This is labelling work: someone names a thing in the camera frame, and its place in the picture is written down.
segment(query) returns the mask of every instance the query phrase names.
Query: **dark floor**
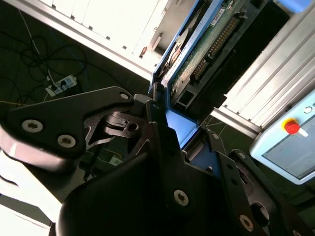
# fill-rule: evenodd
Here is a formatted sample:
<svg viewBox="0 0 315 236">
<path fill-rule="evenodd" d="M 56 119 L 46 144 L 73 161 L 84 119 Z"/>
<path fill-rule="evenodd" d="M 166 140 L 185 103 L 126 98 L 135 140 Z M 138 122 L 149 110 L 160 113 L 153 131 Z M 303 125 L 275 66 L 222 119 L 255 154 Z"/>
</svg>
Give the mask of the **dark floor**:
<svg viewBox="0 0 315 236">
<path fill-rule="evenodd" d="M 23 15 L 55 81 L 73 74 L 80 81 L 84 91 L 120 86 L 132 94 L 147 94 L 149 81 L 51 29 L 40 21 L 24 13 Z M 36 58 L 35 54 L 30 54 L 30 51 L 34 52 L 34 48 L 18 10 L 0 1 L 0 22 L 0 116 L 3 116 L 6 111 L 16 107 L 16 105 L 4 102 L 21 103 L 19 96 L 22 96 L 22 101 L 25 104 L 43 101 L 47 94 L 44 88 L 49 85 L 49 82 L 45 79 L 46 66 L 36 66 L 36 61 L 32 62 L 23 56 L 26 54 L 28 57 L 33 56 Z M 72 53 L 66 48 L 61 49 L 63 45 L 72 45 L 68 47 Z M 86 73 L 82 71 L 80 63 L 75 61 L 73 54 L 83 64 L 87 62 Z M 248 152 L 253 142 L 252 139 L 232 127 L 220 123 L 215 118 L 209 122 L 209 125 L 211 130 L 220 134 L 228 152 L 233 149 L 241 149 Z M 125 155 L 126 150 L 122 149 L 123 142 L 125 142 L 123 139 L 117 138 L 106 147 L 107 150 L 103 148 L 95 166 L 103 170 L 110 168 L 107 162 L 113 156 L 111 151 L 117 152 L 122 156 Z M 95 148 L 90 151 L 85 154 L 87 162 L 91 159 Z M 315 228 L 315 206 L 313 208 L 302 208 L 303 205 L 301 205 L 306 200 L 314 201 L 315 180 L 309 181 L 302 186 L 297 186 L 268 168 L 262 165 L 259 167 L 291 204 L 300 205 L 300 214 L 312 228 Z"/>
</svg>

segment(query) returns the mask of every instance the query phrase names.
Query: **circuit board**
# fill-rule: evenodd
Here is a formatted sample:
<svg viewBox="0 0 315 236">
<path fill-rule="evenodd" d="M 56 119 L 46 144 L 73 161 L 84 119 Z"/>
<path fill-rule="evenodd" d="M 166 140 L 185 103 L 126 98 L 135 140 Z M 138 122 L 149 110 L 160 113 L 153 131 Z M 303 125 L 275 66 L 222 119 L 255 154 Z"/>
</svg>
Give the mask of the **circuit board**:
<svg viewBox="0 0 315 236">
<path fill-rule="evenodd" d="M 224 3 L 217 15 L 208 26 L 202 38 L 186 60 L 182 68 L 173 80 L 171 91 L 181 92 L 184 81 L 187 79 L 198 79 L 203 70 L 209 64 L 205 58 L 213 59 L 218 50 L 228 39 L 231 32 L 236 28 L 239 19 L 235 14 L 241 10 L 247 0 L 230 0 Z"/>
</svg>

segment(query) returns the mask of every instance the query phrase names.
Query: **red button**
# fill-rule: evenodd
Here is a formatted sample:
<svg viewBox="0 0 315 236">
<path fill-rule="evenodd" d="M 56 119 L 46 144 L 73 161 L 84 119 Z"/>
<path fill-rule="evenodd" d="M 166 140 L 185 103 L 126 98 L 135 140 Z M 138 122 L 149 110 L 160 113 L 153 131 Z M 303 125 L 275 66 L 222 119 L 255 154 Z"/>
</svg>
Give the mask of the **red button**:
<svg viewBox="0 0 315 236">
<path fill-rule="evenodd" d="M 300 125 L 292 120 L 285 124 L 284 129 L 289 134 L 296 134 L 300 130 Z"/>
</svg>

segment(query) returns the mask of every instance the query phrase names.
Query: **power strip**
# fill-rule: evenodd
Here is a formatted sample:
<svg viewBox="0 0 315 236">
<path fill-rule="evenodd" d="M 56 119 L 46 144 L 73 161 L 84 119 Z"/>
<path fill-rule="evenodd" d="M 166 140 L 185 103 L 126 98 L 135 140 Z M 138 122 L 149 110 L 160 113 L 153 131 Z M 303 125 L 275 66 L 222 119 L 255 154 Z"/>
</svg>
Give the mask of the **power strip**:
<svg viewBox="0 0 315 236">
<path fill-rule="evenodd" d="M 67 77 L 64 77 L 62 80 L 59 80 L 54 84 L 56 87 L 55 89 L 52 88 L 52 86 L 48 86 L 46 88 L 46 91 L 51 97 L 56 96 L 59 93 L 62 93 L 66 91 L 67 89 L 76 86 L 77 85 L 77 78 L 75 78 L 73 75 L 69 75 Z"/>
</svg>

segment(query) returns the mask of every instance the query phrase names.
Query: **blue cable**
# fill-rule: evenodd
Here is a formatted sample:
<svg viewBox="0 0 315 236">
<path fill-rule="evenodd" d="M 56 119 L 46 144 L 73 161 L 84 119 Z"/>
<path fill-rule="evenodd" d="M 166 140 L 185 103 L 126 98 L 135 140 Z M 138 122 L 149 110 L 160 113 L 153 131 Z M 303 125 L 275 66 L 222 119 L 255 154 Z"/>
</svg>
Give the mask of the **blue cable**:
<svg viewBox="0 0 315 236">
<path fill-rule="evenodd" d="M 54 36 L 54 33 L 53 33 L 53 30 L 52 30 L 52 29 L 50 29 L 50 34 L 51 34 L 51 36 L 54 38 L 54 40 L 55 40 L 60 46 L 64 46 L 64 45 Z M 84 74 L 85 74 L 85 86 L 84 86 L 83 91 L 86 91 L 86 88 L 87 88 L 87 86 L 88 86 L 88 75 L 87 75 L 87 71 L 86 71 L 84 65 L 83 65 L 83 64 L 80 62 L 80 60 L 77 58 L 77 56 L 76 56 L 69 48 L 66 47 L 66 49 L 68 50 L 68 52 L 70 52 L 70 53 L 73 55 L 73 57 L 74 57 L 75 59 L 78 60 L 78 63 L 80 63 L 81 67 L 82 67 L 83 70 L 84 70 Z"/>
</svg>

